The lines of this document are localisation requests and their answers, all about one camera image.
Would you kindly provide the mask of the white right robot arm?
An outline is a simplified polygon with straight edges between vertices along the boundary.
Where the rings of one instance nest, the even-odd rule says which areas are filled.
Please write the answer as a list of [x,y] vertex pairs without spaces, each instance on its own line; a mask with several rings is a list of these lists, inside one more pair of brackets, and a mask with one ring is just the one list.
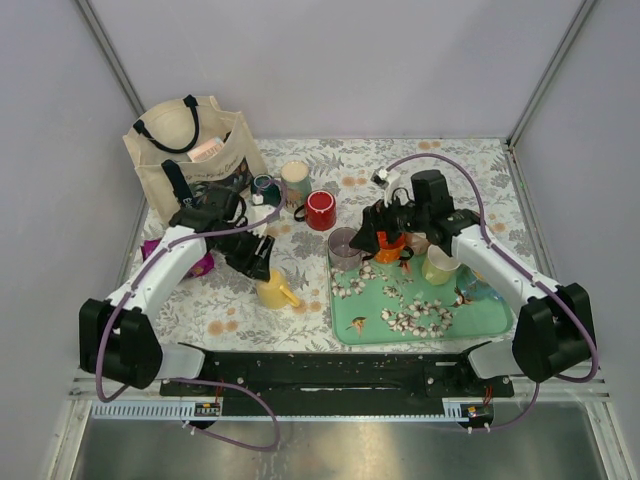
[[413,174],[407,200],[397,195],[398,173],[380,169],[372,180],[384,196],[364,209],[351,247],[375,255],[381,235],[393,243],[404,233],[423,233],[449,257],[479,273],[517,316],[510,344],[474,347],[468,363],[456,369],[455,383],[462,393],[478,395],[491,378],[501,375],[521,374],[536,383],[564,378],[566,370],[596,360],[587,292],[576,283],[562,286],[508,255],[490,238],[479,215],[455,207],[439,171]]

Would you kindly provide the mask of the lime green mug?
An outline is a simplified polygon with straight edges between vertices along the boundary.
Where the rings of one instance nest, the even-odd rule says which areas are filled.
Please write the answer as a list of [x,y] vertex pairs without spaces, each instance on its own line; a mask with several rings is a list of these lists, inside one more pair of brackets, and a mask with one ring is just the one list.
[[448,256],[440,247],[430,245],[422,265],[422,276],[431,285],[446,284],[454,277],[460,262]]

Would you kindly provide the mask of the yellow mug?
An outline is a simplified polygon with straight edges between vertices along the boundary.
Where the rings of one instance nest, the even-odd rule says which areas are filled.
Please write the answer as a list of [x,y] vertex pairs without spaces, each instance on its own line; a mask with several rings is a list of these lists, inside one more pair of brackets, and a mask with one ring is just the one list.
[[256,292],[263,306],[278,310],[289,305],[298,307],[300,299],[290,290],[286,277],[277,269],[270,270],[268,281],[257,281]]

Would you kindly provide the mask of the small pale pink mug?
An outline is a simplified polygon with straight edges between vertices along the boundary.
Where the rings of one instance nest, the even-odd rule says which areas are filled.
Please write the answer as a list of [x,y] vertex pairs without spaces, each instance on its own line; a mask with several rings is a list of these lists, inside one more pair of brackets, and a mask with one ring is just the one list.
[[430,242],[423,233],[405,234],[405,244],[411,248],[415,255],[423,255],[427,252]]

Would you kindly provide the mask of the blue glazed mug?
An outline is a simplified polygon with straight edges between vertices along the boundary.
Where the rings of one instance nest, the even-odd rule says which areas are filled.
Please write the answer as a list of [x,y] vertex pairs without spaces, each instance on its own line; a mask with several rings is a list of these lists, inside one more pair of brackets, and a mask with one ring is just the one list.
[[471,302],[483,299],[503,300],[502,296],[487,283],[482,275],[466,265],[462,265],[457,274],[456,287],[464,299]]

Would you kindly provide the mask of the lilac mug black handle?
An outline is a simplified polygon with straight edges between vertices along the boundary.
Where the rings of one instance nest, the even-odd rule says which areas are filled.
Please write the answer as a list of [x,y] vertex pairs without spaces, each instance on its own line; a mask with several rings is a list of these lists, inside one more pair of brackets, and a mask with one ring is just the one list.
[[357,231],[350,227],[336,228],[328,237],[328,258],[329,265],[342,272],[358,269],[365,261],[374,258],[360,249],[350,246],[350,241],[355,237]]

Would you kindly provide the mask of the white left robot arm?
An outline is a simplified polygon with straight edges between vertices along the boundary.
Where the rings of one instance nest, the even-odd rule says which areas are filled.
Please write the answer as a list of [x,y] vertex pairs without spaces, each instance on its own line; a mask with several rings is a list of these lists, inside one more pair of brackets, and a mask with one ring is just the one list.
[[266,234],[278,207],[249,206],[237,193],[215,187],[196,206],[181,207],[156,249],[104,300],[89,299],[79,311],[79,363],[97,382],[109,379],[144,389],[155,380],[181,378],[196,395],[216,386],[217,372],[203,350],[163,344],[153,322],[195,264],[215,251],[236,272],[270,278],[274,238]]

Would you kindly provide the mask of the red mug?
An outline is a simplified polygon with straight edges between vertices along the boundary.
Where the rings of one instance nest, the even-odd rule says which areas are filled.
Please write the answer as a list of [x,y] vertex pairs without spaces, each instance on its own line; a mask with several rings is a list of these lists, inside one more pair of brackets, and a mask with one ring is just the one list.
[[304,222],[315,231],[331,229],[337,218],[336,199],[326,190],[314,190],[294,212],[294,220]]

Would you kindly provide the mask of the orange mug black handle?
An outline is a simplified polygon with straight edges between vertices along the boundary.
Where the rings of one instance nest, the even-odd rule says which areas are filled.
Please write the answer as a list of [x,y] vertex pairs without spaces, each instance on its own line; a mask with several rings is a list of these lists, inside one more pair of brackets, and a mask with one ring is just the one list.
[[403,264],[414,256],[414,250],[407,244],[405,233],[401,233],[395,241],[391,242],[387,233],[378,231],[377,240],[379,251],[373,256],[373,260],[377,263],[391,264],[399,262]]

